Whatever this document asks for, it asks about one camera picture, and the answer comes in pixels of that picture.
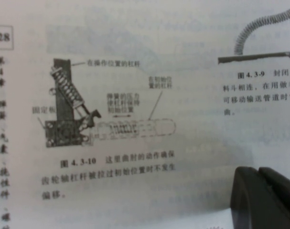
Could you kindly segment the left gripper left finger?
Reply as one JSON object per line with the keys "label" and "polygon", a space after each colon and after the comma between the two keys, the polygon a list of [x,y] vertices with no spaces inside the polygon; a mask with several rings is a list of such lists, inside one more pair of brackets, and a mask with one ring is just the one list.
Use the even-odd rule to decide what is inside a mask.
{"label": "left gripper left finger", "polygon": [[280,199],[258,169],[235,169],[230,208],[235,229],[290,229],[290,199]]}

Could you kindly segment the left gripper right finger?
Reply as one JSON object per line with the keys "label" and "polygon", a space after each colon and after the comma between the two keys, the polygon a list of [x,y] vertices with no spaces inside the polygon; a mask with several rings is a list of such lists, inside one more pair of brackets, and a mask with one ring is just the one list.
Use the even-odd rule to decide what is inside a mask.
{"label": "left gripper right finger", "polygon": [[280,199],[290,199],[290,179],[270,167],[260,167],[258,171]]}

